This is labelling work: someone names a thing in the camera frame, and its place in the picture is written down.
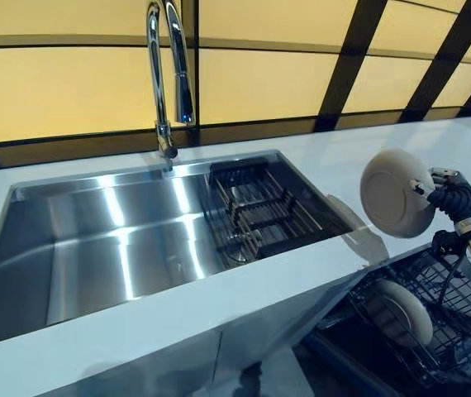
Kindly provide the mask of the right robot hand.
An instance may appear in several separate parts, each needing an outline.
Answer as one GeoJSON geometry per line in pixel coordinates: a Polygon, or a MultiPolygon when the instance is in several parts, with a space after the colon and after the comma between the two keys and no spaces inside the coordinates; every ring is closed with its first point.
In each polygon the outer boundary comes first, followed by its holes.
{"type": "Polygon", "coordinates": [[[417,179],[411,179],[412,190],[422,196],[434,208],[445,213],[452,222],[471,218],[471,185],[458,170],[430,168],[434,188],[417,179]]]}

